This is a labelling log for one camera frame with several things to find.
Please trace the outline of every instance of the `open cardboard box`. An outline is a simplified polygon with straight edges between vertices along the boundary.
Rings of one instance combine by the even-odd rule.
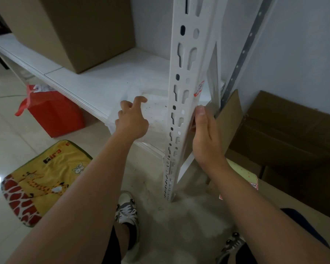
[[[217,121],[223,152],[264,166],[263,180],[330,217],[330,115],[260,91],[243,116],[236,90]]]

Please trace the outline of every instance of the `red bag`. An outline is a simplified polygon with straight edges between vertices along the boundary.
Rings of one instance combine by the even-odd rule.
[[[37,86],[43,90],[37,91],[35,85],[27,86],[27,98],[20,104],[16,116],[28,109],[52,138],[85,127],[78,105],[48,85]]]

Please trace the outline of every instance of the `left hand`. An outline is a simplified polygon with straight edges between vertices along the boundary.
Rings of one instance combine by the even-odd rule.
[[[143,137],[147,133],[149,122],[142,115],[141,103],[147,101],[144,96],[135,97],[133,103],[121,101],[122,110],[119,111],[119,119],[115,120],[116,132],[123,133],[132,141]]]

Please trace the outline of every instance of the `tiled floor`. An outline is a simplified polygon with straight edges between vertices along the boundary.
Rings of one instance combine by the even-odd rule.
[[[0,96],[25,95],[24,86],[0,66]],[[110,137],[106,126],[87,115],[88,127],[50,138],[29,112],[14,116],[24,97],[0,98],[0,176],[4,177],[56,141],[69,139],[95,156]],[[141,224],[140,263],[211,263],[222,248],[232,220],[223,203],[204,191],[206,177],[192,165],[180,181],[175,200],[162,198],[162,160],[133,145],[122,189],[131,191]],[[15,217],[0,190],[0,263],[30,228]]]

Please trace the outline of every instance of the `label sticker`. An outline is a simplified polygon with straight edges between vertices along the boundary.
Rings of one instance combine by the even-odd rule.
[[[204,80],[198,85],[197,90],[194,93],[194,97],[197,97],[197,95],[202,91],[203,84],[204,84]]]

